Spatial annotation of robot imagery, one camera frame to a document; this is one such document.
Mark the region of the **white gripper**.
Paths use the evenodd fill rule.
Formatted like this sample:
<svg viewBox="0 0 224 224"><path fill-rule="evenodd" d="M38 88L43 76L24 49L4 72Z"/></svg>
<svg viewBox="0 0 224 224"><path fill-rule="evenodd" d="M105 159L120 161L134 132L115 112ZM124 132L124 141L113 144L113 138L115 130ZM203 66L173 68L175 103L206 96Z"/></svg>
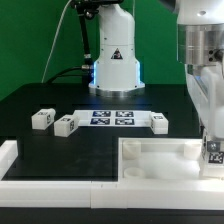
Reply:
<svg viewBox="0 0 224 224"><path fill-rule="evenodd" d="M224 75L221 65L186 65L185 73L187 89L201 124L210 137L224 139Z"/></svg>

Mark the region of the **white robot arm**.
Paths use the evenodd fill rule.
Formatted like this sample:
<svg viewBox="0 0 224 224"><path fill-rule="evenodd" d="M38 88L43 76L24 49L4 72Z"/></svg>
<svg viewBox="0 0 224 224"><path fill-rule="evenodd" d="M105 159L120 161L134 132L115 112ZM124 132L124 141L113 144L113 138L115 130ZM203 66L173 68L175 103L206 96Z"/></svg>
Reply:
<svg viewBox="0 0 224 224"><path fill-rule="evenodd" d="M177 60L205 134L224 139L224 0L158 0L177 15ZM135 21L119 5L99 7L100 55L94 63L95 94L140 90Z"/></svg>

